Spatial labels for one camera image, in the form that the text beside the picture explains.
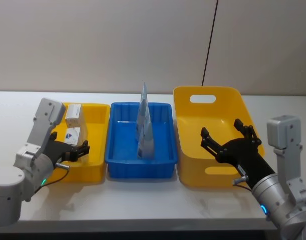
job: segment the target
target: plastic container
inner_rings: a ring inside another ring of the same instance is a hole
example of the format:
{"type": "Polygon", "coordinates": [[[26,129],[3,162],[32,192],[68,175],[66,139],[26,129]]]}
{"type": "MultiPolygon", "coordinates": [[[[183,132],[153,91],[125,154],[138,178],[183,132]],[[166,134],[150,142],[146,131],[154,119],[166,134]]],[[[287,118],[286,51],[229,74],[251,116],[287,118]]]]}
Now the plastic container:
{"type": "MultiPolygon", "coordinates": [[[[229,87],[179,86],[174,89],[174,102],[181,182],[191,187],[232,186],[232,180],[240,177],[239,173],[227,163],[218,163],[200,146],[200,133],[202,127],[206,127],[221,145],[241,138],[242,134],[233,126],[239,118],[245,125],[253,125],[258,135],[240,93],[229,87]]],[[[264,156],[261,145],[258,150],[264,156]]]]}
{"type": "MultiPolygon", "coordinates": [[[[88,161],[83,163],[63,162],[70,166],[69,174],[61,182],[74,183],[98,183],[102,180],[105,170],[104,152],[106,145],[106,136],[108,129],[109,105],[82,103],[86,126],[88,130],[88,145],[90,151],[88,161]]],[[[57,132],[57,140],[63,142],[67,125],[63,117],[61,123],[54,129],[57,132]]],[[[55,181],[66,173],[65,170],[57,168],[47,179],[47,182],[55,181]]]]}
{"type": "Polygon", "coordinates": [[[152,121],[154,159],[138,159],[136,118],[138,102],[111,105],[105,162],[112,178],[171,178],[177,163],[172,110],[169,104],[148,103],[152,121]]]}

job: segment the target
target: basket handle hole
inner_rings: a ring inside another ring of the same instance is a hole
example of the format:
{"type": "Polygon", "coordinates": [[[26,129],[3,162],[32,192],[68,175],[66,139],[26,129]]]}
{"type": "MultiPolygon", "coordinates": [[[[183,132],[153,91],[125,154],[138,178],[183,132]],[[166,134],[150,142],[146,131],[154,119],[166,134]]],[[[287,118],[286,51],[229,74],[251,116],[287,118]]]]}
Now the basket handle hole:
{"type": "Polygon", "coordinates": [[[214,95],[192,95],[189,100],[194,104],[212,104],[215,102],[216,97],[214,95]]]}
{"type": "Polygon", "coordinates": [[[205,168],[205,173],[208,175],[235,175],[237,170],[232,166],[209,166],[205,168]]]}

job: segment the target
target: cable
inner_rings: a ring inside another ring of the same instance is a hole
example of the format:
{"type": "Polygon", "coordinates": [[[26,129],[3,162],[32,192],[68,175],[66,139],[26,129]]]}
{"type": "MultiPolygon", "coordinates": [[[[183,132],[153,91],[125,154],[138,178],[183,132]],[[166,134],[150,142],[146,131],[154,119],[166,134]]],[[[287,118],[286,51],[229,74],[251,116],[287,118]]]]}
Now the cable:
{"type": "Polygon", "coordinates": [[[55,184],[55,183],[60,182],[61,180],[63,180],[63,179],[68,175],[68,173],[69,173],[69,169],[66,169],[66,173],[65,173],[64,176],[62,176],[62,177],[61,177],[60,179],[58,179],[58,180],[55,180],[55,181],[52,181],[52,182],[49,182],[49,183],[47,183],[47,184],[45,184],[45,185],[40,186],[39,188],[36,189],[35,193],[37,193],[37,192],[38,192],[41,188],[43,188],[43,187],[46,187],[46,186],[49,186],[49,185],[51,185],[51,184],[55,184]]]}
{"type": "Polygon", "coordinates": [[[212,42],[212,36],[213,36],[214,25],[215,25],[215,18],[216,18],[217,6],[218,6],[218,0],[216,1],[215,13],[214,13],[213,24],[212,24],[212,30],[211,30],[211,36],[210,36],[210,38],[209,38],[209,43],[208,43],[208,49],[207,49],[207,55],[206,55],[206,63],[205,63],[205,68],[204,68],[202,86],[204,85],[204,80],[205,80],[205,73],[206,73],[206,67],[207,67],[207,62],[208,62],[209,50],[210,50],[210,48],[211,48],[211,42],[212,42]]]}
{"type": "Polygon", "coordinates": [[[240,188],[243,188],[243,189],[246,189],[246,190],[249,190],[250,192],[252,192],[251,189],[249,189],[248,187],[242,186],[242,185],[234,184],[233,186],[240,187],[240,188]]]}

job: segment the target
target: blue led light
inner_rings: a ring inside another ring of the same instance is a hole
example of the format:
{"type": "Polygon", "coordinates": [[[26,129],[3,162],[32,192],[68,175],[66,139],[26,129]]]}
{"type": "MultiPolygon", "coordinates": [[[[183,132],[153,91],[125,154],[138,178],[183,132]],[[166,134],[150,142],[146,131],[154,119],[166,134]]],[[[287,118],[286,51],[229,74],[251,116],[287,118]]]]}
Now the blue led light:
{"type": "Polygon", "coordinates": [[[264,205],[261,205],[261,208],[262,208],[262,210],[263,210],[264,214],[265,214],[265,215],[267,215],[267,210],[266,210],[266,207],[265,207],[264,205]]]}

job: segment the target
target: white wall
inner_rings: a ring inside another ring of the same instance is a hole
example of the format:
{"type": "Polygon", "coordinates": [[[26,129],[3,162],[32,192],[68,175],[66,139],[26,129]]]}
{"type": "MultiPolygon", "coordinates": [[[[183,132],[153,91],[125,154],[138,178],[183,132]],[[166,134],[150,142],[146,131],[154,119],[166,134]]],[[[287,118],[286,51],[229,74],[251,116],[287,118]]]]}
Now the white wall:
{"type": "Polygon", "coordinates": [[[0,0],[0,90],[200,85],[215,0],[0,0]]]}
{"type": "Polygon", "coordinates": [[[306,95],[306,0],[219,0],[204,85],[306,95]]]}

